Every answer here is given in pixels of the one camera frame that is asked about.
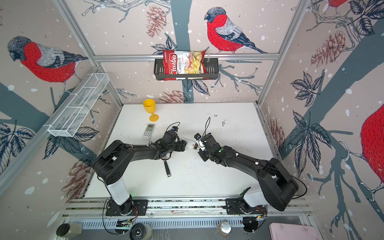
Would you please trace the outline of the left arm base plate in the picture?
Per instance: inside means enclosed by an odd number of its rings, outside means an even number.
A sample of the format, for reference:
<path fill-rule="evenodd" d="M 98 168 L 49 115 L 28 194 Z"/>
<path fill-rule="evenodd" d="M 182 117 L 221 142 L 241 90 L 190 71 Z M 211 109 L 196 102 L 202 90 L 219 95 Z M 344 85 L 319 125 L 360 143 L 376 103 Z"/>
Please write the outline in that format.
<path fill-rule="evenodd" d="M 107 217 L 145 216 L 148 203 L 148 200 L 128 200 L 126 203 L 119 206 L 112 199 L 109 199 L 105 215 Z"/>

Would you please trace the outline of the white remote control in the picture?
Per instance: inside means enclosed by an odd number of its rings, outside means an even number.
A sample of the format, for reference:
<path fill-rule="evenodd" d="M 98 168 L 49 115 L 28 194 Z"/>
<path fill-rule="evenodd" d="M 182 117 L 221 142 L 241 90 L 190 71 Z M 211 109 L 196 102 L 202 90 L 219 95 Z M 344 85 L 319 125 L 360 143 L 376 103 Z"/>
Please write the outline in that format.
<path fill-rule="evenodd" d="M 195 140 L 190 140 L 187 138 L 181 138 L 181 140 L 186 142 L 186 148 L 190 148 L 193 150 L 197 150 L 199 148 Z"/>

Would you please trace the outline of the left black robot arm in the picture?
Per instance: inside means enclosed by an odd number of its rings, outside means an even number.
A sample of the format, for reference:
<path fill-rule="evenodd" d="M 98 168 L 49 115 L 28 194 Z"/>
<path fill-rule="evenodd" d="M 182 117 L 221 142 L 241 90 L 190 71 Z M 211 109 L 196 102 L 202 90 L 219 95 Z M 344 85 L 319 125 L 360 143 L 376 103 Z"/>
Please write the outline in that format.
<path fill-rule="evenodd" d="M 92 168 L 98 179 L 104 183 L 111 196 L 111 206 L 116 212 L 108 211 L 109 216 L 128 216 L 137 207 L 128 192 L 123 175 L 129 164 L 140 160 L 163 160 L 173 152 L 184 152 L 187 141 L 181 140 L 178 133 L 169 130 L 163 137 L 147 145 L 129 145 L 120 140 L 113 141 L 96 159 Z"/>

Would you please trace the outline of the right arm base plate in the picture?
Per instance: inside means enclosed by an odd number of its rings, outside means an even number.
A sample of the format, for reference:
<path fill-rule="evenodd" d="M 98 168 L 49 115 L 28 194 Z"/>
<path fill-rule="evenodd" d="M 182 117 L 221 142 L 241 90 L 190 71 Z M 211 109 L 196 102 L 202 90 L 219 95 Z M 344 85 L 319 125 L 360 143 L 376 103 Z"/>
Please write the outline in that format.
<path fill-rule="evenodd" d="M 244 200 L 240 199 L 225 199 L 223 209 L 228 215 L 266 215 L 268 211 L 267 205 L 259 205 L 250 207 Z"/>

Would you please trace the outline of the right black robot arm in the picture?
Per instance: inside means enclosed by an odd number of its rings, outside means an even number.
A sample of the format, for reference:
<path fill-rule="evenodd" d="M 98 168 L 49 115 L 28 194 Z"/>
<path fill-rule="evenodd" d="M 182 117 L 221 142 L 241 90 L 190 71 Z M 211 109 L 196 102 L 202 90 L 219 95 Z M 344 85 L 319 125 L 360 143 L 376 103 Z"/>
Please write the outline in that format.
<path fill-rule="evenodd" d="M 284 211 L 299 190 L 294 177 L 278 159 L 260 160 L 241 154 L 229 146 L 222 147 L 211 134 L 196 134 L 194 138 L 203 161 L 211 160 L 253 177 L 259 182 L 267 203 L 278 211 Z"/>

